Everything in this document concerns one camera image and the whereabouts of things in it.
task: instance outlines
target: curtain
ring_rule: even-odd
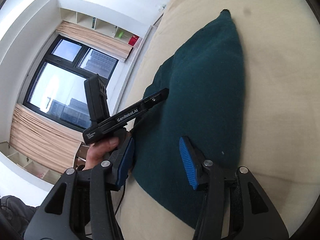
[[[128,57],[132,49],[132,46],[129,44],[125,44],[94,30],[66,21],[63,21],[57,27],[57,32],[73,40],[83,42],[89,46],[108,51],[123,59]]]
[[[63,173],[73,167],[82,133],[59,125],[17,104],[13,113],[10,144],[30,159]]]

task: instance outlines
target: metal rivet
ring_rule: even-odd
[[[213,162],[210,161],[210,160],[205,160],[205,161],[203,162],[203,164],[204,164],[204,166],[210,167],[210,166],[213,165]]]
[[[246,167],[240,167],[239,171],[243,174],[246,174],[249,170]]]
[[[110,161],[103,161],[102,163],[101,163],[101,166],[102,167],[108,167],[110,165]]]
[[[74,172],[75,172],[75,169],[74,169],[74,168],[69,168],[69,169],[66,170],[66,174],[68,174],[68,175],[71,175],[71,174],[73,174]]]

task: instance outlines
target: window pane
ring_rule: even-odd
[[[90,49],[79,67],[109,79],[111,71],[117,62],[116,58]]]
[[[50,116],[88,128],[91,121],[84,81],[83,77],[45,63],[29,102]]]
[[[81,46],[70,41],[61,40],[53,50],[52,54],[73,61],[78,54]]]

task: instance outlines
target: dark green cushion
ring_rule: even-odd
[[[195,228],[204,193],[188,183],[180,136],[187,135],[207,159],[222,167],[236,168],[239,162],[244,66],[228,10],[161,65],[144,97],[166,87],[168,99],[135,122],[133,175],[152,198]]]

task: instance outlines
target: window frame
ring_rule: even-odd
[[[60,43],[61,40],[65,40],[65,41],[69,41],[71,43],[74,43],[74,44],[77,44],[77,45],[80,45],[81,46],[81,49],[78,51],[77,55],[75,56],[74,60],[71,62],[69,60],[66,60],[64,58],[61,58],[59,56],[56,56],[56,55],[53,55],[52,52],[53,50],[57,47],[57,45]],[[94,48],[91,48],[81,42],[78,42],[78,41],[74,41],[72,39],[69,39],[67,37],[64,37],[64,36],[61,36],[61,35],[58,35],[56,37],[56,39],[54,40],[54,42],[50,45],[49,49],[46,51],[46,53],[44,54],[43,58],[41,59],[32,79],[31,79],[31,82],[28,86],[28,89],[27,89],[27,92],[25,94],[25,97],[23,99],[23,105],[27,108],[29,108],[31,111],[37,113],[37,114],[40,114],[54,122],[57,122],[63,126],[66,126],[68,128],[71,128],[73,130],[76,130],[76,131],[79,131],[79,132],[83,132],[85,129],[80,127],[80,126],[77,126],[73,123],[69,123],[69,122],[66,122],[66,121],[63,121],[61,119],[59,119],[58,117],[55,117],[55,116],[52,116],[52,115],[49,115],[45,112],[42,112],[40,110],[39,107],[33,105],[32,103],[29,102],[30,100],[30,97],[31,95],[33,94],[33,91],[37,85],[37,82],[39,81],[40,77],[41,77],[41,73],[42,71],[44,70],[45,68],[45,64],[46,63],[49,63],[51,65],[54,65],[58,68],[61,68],[63,70],[66,70],[68,72],[71,72],[75,75],[78,75],[78,76],[81,76],[83,78],[90,78],[91,76],[95,75],[95,73],[92,73],[88,70],[85,70],[83,68],[80,68],[80,64],[82,63],[82,61],[84,60],[85,56],[87,55],[87,53],[90,51],[90,49],[94,49]],[[113,71],[115,70],[118,62],[119,62],[119,59],[115,58],[117,61],[114,65],[114,67],[112,68],[111,72],[110,72],[110,75],[109,75],[109,78],[104,78],[104,77],[101,77],[103,79],[103,81],[105,82],[106,86],[108,85],[108,82],[113,74]]]

